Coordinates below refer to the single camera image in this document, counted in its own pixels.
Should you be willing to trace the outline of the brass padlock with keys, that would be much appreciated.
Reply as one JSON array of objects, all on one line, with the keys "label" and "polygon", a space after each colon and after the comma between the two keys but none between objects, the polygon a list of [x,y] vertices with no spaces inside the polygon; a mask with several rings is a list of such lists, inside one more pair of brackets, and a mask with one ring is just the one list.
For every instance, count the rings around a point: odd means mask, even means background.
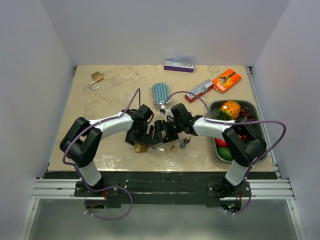
[{"label": "brass padlock with keys", "polygon": [[135,143],[134,149],[136,153],[145,153],[148,151],[148,144],[147,143]]}]

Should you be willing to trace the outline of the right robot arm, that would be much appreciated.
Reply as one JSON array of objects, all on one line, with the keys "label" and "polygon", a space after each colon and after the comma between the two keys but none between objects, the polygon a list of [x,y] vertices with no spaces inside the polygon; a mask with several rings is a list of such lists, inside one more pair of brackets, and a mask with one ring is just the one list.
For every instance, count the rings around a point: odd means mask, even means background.
[{"label": "right robot arm", "polygon": [[165,114],[165,119],[154,122],[152,145],[178,140],[180,133],[226,142],[232,163],[224,177],[222,189],[227,196],[235,196],[241,190],[240,183],[246,177],[249,166],[267,147],[262,134],[243,117],[213,120],[202,115],[193,116],[182,103],[160,111]]}]

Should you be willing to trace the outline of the large brass padlock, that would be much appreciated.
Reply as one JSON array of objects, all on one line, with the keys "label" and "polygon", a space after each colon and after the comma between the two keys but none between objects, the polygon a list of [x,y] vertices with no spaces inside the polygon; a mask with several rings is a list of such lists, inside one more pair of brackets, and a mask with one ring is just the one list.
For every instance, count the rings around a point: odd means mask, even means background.
[{"label": "large brass padlock", "polygon": [[99,83],[100,81],[102,81],[104,79],[104,75],[102,73],[100,73],[99,71],[94,72],[91,75],[91,78],[93,79],[93,81],[89,84],[88,88],[91,91],[96,91],[98,90],[101,86],[94,86],[95,84]]}]

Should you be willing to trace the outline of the small brass padlock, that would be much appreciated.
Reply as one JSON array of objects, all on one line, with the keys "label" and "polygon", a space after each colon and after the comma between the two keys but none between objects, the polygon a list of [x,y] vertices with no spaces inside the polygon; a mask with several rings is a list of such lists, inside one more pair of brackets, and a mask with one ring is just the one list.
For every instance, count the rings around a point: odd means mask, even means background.
[{"label": "small brass padlock", "polygon": [[175,143],[170,147],[170,150],[175,153],[178,150],[180,144],[181,144],[181,141],[177,139]]}]

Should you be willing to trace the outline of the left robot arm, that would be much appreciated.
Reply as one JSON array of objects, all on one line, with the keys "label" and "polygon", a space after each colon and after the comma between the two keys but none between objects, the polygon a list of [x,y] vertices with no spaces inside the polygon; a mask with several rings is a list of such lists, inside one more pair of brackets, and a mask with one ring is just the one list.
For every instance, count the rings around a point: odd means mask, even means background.
[{"label": "left robot arm", "polygon": [[70,164],[76,167],[80,177],[85,180],[86,191],[92,196],[99,196],[104,190],[104,184],[94,158],[100,141],[126,132],[126,143],[148,148],[154,131],[154,127],[149,126],[149,120],[153,116],[152,110],[143,104],[138,109],[126,109],[102,119],[87,120],[79,117],[60,142],[59,149],[64,153],[62,161],[69,158],[72,161]]}]

